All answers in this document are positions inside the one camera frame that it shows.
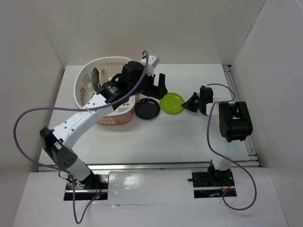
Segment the green plate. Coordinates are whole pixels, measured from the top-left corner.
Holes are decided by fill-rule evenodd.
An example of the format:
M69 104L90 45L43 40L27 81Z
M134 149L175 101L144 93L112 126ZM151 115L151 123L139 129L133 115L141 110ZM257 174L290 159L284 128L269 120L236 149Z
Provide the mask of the green plate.
M181 95L169 92L160 100L160 107L167 114L179 114L183 111L184 102Z

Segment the blue patterned plate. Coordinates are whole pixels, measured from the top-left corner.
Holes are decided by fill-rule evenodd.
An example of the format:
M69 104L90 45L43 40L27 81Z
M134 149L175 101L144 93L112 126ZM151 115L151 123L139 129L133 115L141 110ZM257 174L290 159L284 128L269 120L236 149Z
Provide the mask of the blue patterned plate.
M100 80L99 80L99 71L97 68L94 68L91 74L91 80L92 80L92 85L94 90L97 92L99 85L100 85Z

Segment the beige floral plate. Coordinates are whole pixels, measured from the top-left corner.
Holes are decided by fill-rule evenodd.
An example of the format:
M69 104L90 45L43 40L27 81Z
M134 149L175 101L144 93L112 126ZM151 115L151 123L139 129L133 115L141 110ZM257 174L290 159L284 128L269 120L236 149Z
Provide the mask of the beige floral plate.
M101 67L99 70L99 85L102 86L104 83L108 82L108 74L104 67Z

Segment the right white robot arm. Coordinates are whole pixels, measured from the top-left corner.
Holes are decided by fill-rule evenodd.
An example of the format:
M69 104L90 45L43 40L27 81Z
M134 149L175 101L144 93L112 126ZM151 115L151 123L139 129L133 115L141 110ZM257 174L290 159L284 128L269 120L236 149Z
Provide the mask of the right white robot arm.
M206 179L192 179L197 184L206 183L209 186L229 185L231 177L231 163L234 156L234 147L237 141L244 141L252 134L253 126L250 114L245 102L214 101L212 84L200 87L200 92L193 95L181 106L191 112L200 112L208 116L206 141L210 145L210 121L214 107L207 112L207 105L218 104L219 131L225 139L226 145L221 151L210 150L215 154L207 169Z

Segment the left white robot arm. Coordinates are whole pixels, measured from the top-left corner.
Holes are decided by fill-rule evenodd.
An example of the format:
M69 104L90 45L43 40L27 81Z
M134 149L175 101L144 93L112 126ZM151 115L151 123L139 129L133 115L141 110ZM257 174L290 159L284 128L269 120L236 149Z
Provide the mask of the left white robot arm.
M98 120L126 103L131 96L143 94L162 99L168 92L165 75L160 74L158 85L154 85L154 69L159 61L154 55L144 57L140 62L129 61L120 73L96 88L95 95L72 117L53 129L44 127L39 132L44 151L61 171L71 174L81 188L91 187L97 178L72 147Z

